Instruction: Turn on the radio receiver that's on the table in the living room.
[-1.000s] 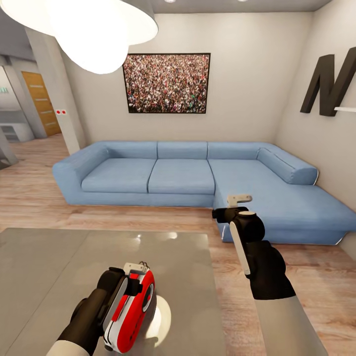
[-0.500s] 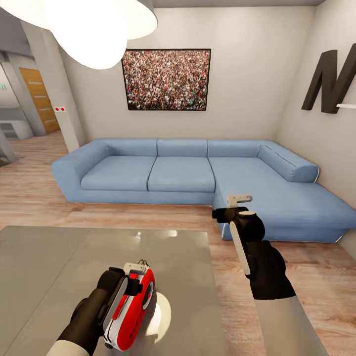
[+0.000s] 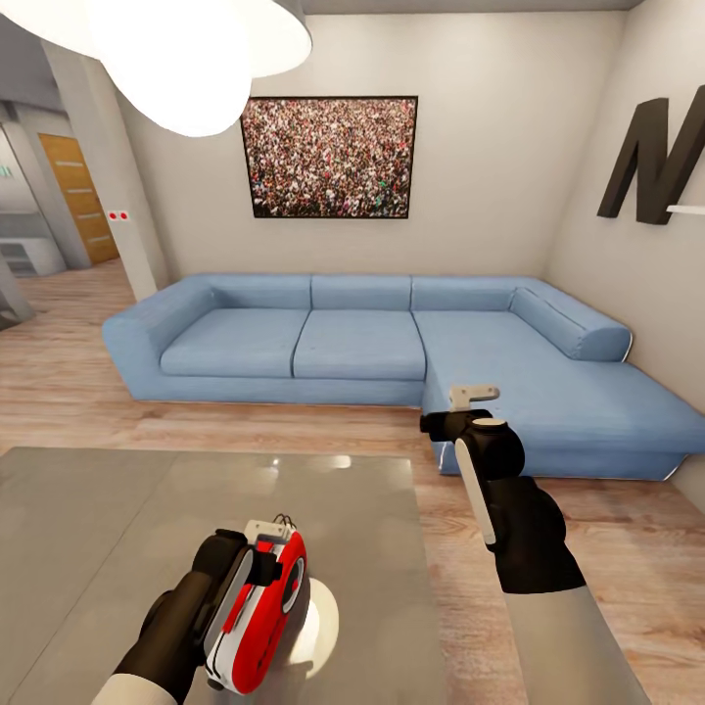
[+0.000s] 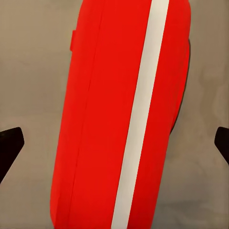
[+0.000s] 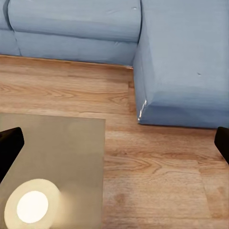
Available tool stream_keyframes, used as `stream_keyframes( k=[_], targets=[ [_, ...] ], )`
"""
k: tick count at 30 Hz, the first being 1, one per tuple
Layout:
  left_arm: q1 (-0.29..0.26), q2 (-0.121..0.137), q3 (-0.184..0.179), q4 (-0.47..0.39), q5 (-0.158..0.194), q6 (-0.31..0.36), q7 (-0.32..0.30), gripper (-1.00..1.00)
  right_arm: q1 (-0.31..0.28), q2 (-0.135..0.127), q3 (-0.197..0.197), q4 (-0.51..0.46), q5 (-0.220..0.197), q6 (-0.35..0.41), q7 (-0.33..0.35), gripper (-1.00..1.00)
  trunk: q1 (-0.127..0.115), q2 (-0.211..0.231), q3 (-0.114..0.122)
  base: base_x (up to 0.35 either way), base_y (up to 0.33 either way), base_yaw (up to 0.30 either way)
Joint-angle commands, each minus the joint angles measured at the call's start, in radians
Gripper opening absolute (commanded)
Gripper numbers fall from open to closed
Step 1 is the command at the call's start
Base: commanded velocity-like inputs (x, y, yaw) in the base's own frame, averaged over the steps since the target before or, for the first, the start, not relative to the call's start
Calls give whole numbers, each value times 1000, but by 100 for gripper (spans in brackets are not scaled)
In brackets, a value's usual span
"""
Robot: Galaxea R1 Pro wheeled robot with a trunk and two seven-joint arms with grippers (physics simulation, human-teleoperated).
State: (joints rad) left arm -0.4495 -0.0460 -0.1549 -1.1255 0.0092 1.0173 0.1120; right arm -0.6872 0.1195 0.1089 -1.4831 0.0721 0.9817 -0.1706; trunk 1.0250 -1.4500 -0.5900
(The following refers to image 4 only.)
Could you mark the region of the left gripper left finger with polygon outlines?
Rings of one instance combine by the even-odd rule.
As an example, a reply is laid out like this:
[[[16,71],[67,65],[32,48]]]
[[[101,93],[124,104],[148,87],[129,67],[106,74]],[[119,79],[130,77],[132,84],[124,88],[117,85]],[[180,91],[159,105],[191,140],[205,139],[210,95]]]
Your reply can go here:
[[[0,132],[0,183],[24,146],[20,127]]]

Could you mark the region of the radio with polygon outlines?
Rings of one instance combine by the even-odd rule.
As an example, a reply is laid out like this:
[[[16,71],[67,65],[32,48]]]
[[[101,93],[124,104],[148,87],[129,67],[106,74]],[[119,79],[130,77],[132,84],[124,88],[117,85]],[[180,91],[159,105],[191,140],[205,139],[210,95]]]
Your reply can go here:
[[[54,229],[151,229],[190,66],[188,0],[83,0],[50,195]]]

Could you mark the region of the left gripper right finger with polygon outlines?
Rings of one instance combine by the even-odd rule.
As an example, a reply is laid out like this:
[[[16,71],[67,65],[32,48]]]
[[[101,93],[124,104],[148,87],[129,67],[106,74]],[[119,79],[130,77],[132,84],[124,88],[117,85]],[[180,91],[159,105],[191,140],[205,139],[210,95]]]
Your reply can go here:
[[[229,128],[218,127],[214,144],[229,164]]]

